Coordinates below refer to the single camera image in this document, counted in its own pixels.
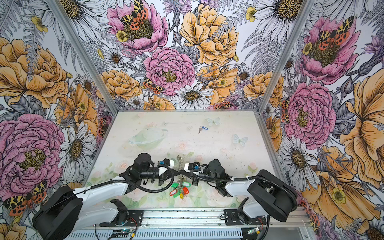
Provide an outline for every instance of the metal post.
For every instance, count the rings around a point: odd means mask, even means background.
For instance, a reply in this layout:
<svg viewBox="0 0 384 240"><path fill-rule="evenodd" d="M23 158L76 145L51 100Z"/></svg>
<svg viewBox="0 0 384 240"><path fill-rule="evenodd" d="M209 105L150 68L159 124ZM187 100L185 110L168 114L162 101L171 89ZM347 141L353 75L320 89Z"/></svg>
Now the metal post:
<svg viewBox="0 0 384 240"><path fill-rule="evenodd" d="M272 73L271 81L269 81L269 84L265 90L264 96L262 97L262 100L258 107L258 112L261 114L266 106L266 104L269 101L269 98L272 95L273 89L275 88L281 71L283 70L283 67L288 60L288 57L290 55L290 51L293 49L293 46L296 43L297 37L299 36L301 30L303 29L303 26L305 24L305 21L308 18L309 13L311 12L311 9L313 7L314 0L304 0L299 13L297 14L297 19L294 23L292 32L287 36L287 41L285 42L284 48L282 53L280 54L280 58L277 61L277 64L275 66L275 69Z"/></svg>
<svg viewBox="0 0 384 240"><path fill-rule="evenodd" d="M93 62L91 61L91 57L88 55L88 52L85 49L79 35L77 34L77 32L75 32L73 23L71 22L63 6L61 5L60 0L48 0L46 1L46 3L48 4L55 18L59 22L60 28L64 31L67 39L72 44L73 48L76 50L77 54L83 61L91 78L95 81L97 87L100 90L100 93L103 95L104 100L107 103L112 114L116 116L118 112L116 104L114 103L111 95L106 89L104 82L101 80L101 76L98 73Z"/></svg>

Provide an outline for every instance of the robotic arm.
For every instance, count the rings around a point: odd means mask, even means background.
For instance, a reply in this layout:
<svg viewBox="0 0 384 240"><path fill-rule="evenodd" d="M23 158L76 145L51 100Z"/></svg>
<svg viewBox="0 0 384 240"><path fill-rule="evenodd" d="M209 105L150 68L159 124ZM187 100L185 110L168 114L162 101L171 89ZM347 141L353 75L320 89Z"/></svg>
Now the robotic arm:
<svg viewBox="0 0 384 240"><path fill-rule="evenodd" d="M122 226L129 218L122 202L114 199L107 204L95 204L136 188L151 193L162 192L180 174L190 178L195 186L200 180L215 182L215 188L224 197L247 196L237 211L243 224L249 224L261 215L271 215L285 222L289 212L297 207L295 191L266 170L261 170L257 176L234 178L225 173L217 159L208 165L186 164L182 171L173 170L173 166L172 160L164 159L155 167L151 156L142 153L124 173L108 182L76 189L63 186L35 214L33 226L44 240L63 240L73 231L101 222ZM152 190L141 186L143 179L151 179L152 183L158 179L159 185L167 179L171 181L164 188Z"/></svg>

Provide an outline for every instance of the planet print on table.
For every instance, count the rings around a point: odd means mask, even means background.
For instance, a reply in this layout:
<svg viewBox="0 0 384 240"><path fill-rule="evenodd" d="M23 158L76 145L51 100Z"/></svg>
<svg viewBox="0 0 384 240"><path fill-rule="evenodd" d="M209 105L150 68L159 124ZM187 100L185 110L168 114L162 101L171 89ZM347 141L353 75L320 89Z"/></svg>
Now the planet print on table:
<svg viewBox="0 0 384 240"><path fill-rule="evenodd" d="M146 127L135 136L131 137L129 143L135 144L143 150L149 150L157 147L167 134L167 129Z"/></svg>

